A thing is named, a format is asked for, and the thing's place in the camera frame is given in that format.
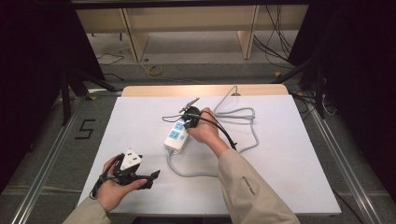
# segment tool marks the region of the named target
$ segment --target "gray carpet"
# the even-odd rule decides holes
[[[160,78],[169,79],[194,79],[212,84],[248,84],[270,83],[275,79],[274,73],[281,71],[286,74],[288,69],[279,69],[271,64],[163,64],[163,73]],[[129,85],[187,85],[197,84],[194,81],[169,81],[149,78],[141,65],[109,65],[102,66],[104,73],[112,73],[124,78],[106,75],[107,82],[123,88]],[[298,90],[298,78],[286,82],[290,91]],[[87,83],[89,88],[97,88],[94,84]],[[78,202],[79,195],[88,176],[97,149],[99,148],[106,129],[116,96],[98,96],[95,100],[86,100],[77,116],[70,134],[67,136],[64,147],[55,162],[45,187],[29,216],[28,223],[62,223],[73,211]],[[296,101],[300,111],[305,105]],[[308,112],[301,116],[305,128],[311,138],[319,161],[332,188],[340,193],[350,203],[354,210],[361,215],[348,186],[341,175],[332,154],[329,151],[312,114]],[[33,183],[43,160],[46,158],[52,143],[60,131],[63,121],[62,102],[55,102],[46,123],[44,123],[39,137],[35,140],[34,149],[27,153],[19,169],[8,183],[6,190],[0,196],[0,223],[9,223],[17,209],[23,194]],[[92,128],[90,139],[77,140],[76,137],[87,136],[79,128],[84,119],[94,119],[87,122],[84,127]],[[379,183],[370,166],[359,153],[359,149],[350,136],[342,117],[327,116],[326,120],[332,129],[338,143],[346,153],[354,171],[359,177],[364,188],[370,195],[376,210],[384,223],[396,223],[396,206],[382,185]],[[359,223],[346,206],[342,206],[343,213],[336,217],[311,217],[299,216],[302,223]],[[113,223],[132,223],[131,216],[110,214]],[[226,223],[228,218],[143,218],[142,223]]]

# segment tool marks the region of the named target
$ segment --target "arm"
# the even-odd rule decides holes
[[[110,165],[114,158],[104,165],[103,171]],[[109,173],[114,171],[114,164]],[[129,192],[139,189],[147,182],[146,179],[138,179],[129,185],[121,186],[112,180],[105,181],[97,192],[97,199],[85,199],[64,221],[64,223],[111,223],[107,212],[116,208],[123,197]]]
[[[201,116],[215,121],[209,114],[205,108]],[[300,223],[250,163],[219,137],[215,126],[200,120],[188,131],[219,158],[219,180],[233,223]]]

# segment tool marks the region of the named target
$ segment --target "left hand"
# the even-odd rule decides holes
[[[103,171],[105,171],[107,166],[110,165],[114,158],[115,157],[106,162]],[[113,166],[108,171],[110,174],[113,174],[114,167],[115,165],[113,164]],[[121,200],[123,199],[123,197],[125,197],[125,195],[133,190],[139,189],[146,183],[147,179],[138,179],[129,185],[121,186],[113,180],[108,179],[99,188],[97,192],[97,201],[102,205],[106,212],[109,212],[120,204]]]

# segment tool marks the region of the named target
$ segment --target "beige sleeve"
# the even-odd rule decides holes
[[[224,202],[236,223],[300,223],[288,206],[238,152],[219,158]]]
[[[111,223],[105,209],[97,200],[86,198],[64,221],[64,224]]]

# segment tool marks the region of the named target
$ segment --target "white power strip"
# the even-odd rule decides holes
[[[180,153],[183,150],[184,145],[189,138],[189,134],[187,130],[184,128],[185,121],[183,119],[179,119],[175,122],[175,125],[172,127],[172,130],[166,136],[165,147],[167,149],[172,149],[175,154]]]

